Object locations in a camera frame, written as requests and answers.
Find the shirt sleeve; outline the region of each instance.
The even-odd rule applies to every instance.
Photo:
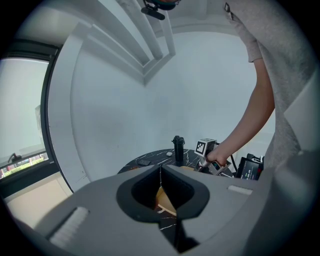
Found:
[[[234,13],[232,13],[227,3],[224,4],[223,9],[226,18],[234,26],[239,37],[245,44],[249,62],[254,62],[257,59],[261,59],[262,55],[257,39],[247,30],[245,25],[238,19],[238,17]]]

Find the black table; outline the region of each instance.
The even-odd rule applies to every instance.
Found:
[[[168,152],[172,152],[172,156],[167,156]],[[142,156],[137,157],[136,159],[127,163],[119,172],[125,173],[127,171],[135,170],[137,168],[144,167],[143,165],[139,165],[139,160],[148,160],[151,161],[150,165],[172,165],[172,166],[186,166],[190,168],[195,168],[198,162],[198,155],[195,153],[194,150],[184,149],[183,150],[183,161],[177,162],[175,158],[175,150],[173,148],[170,149],[162,149],[154,152],[150,152],[144,154]],[[232,178],[233,173],[227,169],[220,176],[227,176]],[[163,235],[169,240],[170,243],[174,243],[175,234],[176,234],[176,225],[177,225],[177,217],[172,215],[171,213],[165,211],[164,209],[160,208],[159,206],[156,207],[155,211],[160,214],[161,222],[159,224],[159,229],[163,233]]]

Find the black cylinder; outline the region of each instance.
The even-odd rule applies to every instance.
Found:
[[[185,139],[180,136],[174,136],[172,140],[174,144],[174,156],[177,162],[182,162],[184,160],[184,144]]]

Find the gray shirt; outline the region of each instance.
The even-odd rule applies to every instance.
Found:
[[[223,9],[246,46],[249,62],[263,58],[270,77],[275,132],[264,166],[275,167],[300,150],[284,112],[310,79],[317,57],[295,20],[276,1],[228,0]]]

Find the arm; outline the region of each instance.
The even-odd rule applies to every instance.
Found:
[[[274,94],[262,58],[254,61],[256,85],[248,106],[233,132],[212,152],[207,161],[226,165],[227,158],[247,144],[266,124],[275,109]]]

